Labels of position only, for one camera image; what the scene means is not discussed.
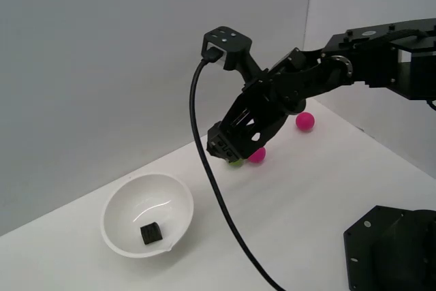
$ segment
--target green ball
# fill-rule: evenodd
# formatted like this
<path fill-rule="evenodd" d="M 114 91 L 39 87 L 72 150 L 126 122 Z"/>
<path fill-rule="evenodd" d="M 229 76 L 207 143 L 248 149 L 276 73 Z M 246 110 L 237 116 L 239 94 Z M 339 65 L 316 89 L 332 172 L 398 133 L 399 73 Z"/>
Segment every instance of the green ball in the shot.
<path fill-rule="evenodd" d="M 229 165 L 231 165 L 233 167 L 239 167 L 239 166 L 242 166 L 243 164 L 244 164 L 243 159 L 238 159 L 235 162 L 229 163 Z"/>

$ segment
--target white wall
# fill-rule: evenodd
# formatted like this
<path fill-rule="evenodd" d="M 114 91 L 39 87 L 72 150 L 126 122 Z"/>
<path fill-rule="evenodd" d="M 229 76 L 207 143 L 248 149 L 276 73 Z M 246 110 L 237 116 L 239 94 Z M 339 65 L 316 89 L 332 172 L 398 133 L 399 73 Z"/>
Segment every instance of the white wall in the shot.
<path fill-rule="evenodd" d="M 202 35 L 229 25 L 269 66 L 302 46 L 308 0 L 0 0 L 0 234 L 191 141 Z M 208 68 L 202 131 L 242 88 Z"/>
<path fill-rule="evenodd" d="M 305 49 L 321 48 L 332 34 L 348 28 L 434 17 L 436 0 L 310 0 Z M 425 102 L 362 84 L 317 100 L 436 177 L 436 112 Z"/>

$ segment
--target black cable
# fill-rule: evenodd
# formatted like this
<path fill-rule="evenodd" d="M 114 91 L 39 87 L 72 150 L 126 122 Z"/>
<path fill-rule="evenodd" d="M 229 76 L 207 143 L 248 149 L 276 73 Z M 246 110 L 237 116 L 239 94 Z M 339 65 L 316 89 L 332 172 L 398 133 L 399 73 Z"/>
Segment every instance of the black cable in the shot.
<path fill-rule="evenodd" d="M 431 100 L 427 100 L 427 104 L 430 106 L 431 109 L 436 110 L 436 105 Z"/>
<path fill-rule="evenodd" d="M 204 153 L 202 143 L 200 140 L 200 134 L 198 133 L 198 126 L 197 126 L 197 119 L 196 119 L 196 89 L 197 89 L 197 82 L 198 78 L 200 77 L 200 73 L 203 70 L 204 66 L 206 66 L 208 63 L 217 61 L 216 57 L 213 59 L 208 60 L 201 60 L 200 64 L 198 64 L 198 67 L 196 69 L 196 72 L 193 75 L 192 83 L 191 83 L 191 91 L 189 92 L 189 117 L 191 118 L 191 128 L 192 128 L 192 134 L 193 139 L 196 142 L 198 155 L 200 155 L 200 159 L 202 161 L 202 164 L 204 166 L 204 170 L 206 171 L 206 174 L 209 178 L 209 181 L 211 182 L 211 186 L 213 189 L 213 192 L 215 193 L 215 197 L 217 197 L 217 201 L 219 204 L 219 208 L 223 212 L 225 221 L 229 225 L 230 230 L 232 231 L 235 239 L 238 241 L 240 247 L 243 249 L 245 255 L 247 255 L 250 262 L 254 265 L 254 267 L 258 270 L 260 275 L 277 291 L 285 291 L 279 284 L 277 284 L 274 279 L 268 275 L 268 273 L 264 270 L 262 265 L 258 262 L 258 260 L 255 258 L 255 256 L 251 253 L 250 249 L 247 247 L 247 245 L 244 242 L 244 239 L 239 234 L 238 229 L 234 225 L 233 219 L 229 214 L 229 211 L 227 210 L 227 206 L 225 205 L 223 196 L 221 195 L 221 191 L 219 191 L 218 184 L 215 180 L 215 177 L 213 176 L 211 166 L 209 165 L 209 162 L 206 158 L 206 154 Z"/>

